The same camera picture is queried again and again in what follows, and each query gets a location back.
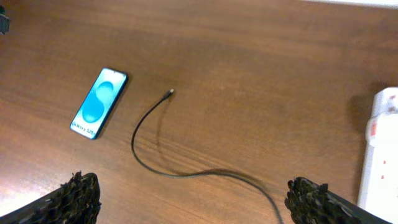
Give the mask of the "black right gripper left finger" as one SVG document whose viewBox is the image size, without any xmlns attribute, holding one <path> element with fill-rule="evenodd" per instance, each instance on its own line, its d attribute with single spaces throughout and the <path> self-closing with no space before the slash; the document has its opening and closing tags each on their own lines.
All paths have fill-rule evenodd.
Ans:
<svg viewBox="0 0 398 224">
<path fill-rule="evenodd" d="M 97 175 L 79 171 L 57 190 L 2 216 L 1 223 L 95 224 L 100 193 Z"/>
</svg>

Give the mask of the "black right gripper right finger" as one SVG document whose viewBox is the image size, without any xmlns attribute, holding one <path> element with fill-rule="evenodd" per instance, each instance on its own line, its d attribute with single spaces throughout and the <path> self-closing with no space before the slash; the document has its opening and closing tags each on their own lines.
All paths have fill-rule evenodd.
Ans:
<svg viewBox="0 0 398 224">
<path fill-rule="evenodd" d="M 287 182 L 284 200 L 294 223 L 299 224 L 388 224 L 385 221 L 305 177 Z"/>
</svg>

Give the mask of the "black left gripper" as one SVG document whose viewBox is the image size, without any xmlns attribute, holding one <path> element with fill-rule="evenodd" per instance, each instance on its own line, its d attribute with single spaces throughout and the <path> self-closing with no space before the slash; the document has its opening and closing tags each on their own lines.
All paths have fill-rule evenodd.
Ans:
<svg viewBox="0 0 398 224">
<path fill-rule="evenodd" d="M 6 11 L 3 6 L 0 6 L 0 33 L 5 34 L 9 31 L 10 20 L 6 16 Z"/>
</svg>

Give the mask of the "blue Galaxy smartphone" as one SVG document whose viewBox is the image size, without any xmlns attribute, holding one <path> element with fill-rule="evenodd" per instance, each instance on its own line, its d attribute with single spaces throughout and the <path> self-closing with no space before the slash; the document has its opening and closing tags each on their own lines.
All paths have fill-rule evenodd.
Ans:
<svg viewBox="0 0 398 224">
<path fill-rule="evenodd" d="M 70 129 L 88 139 L 96 139 L 127 81 L 125 73 L 103 68 L 73 118 Z"/>
</svg>

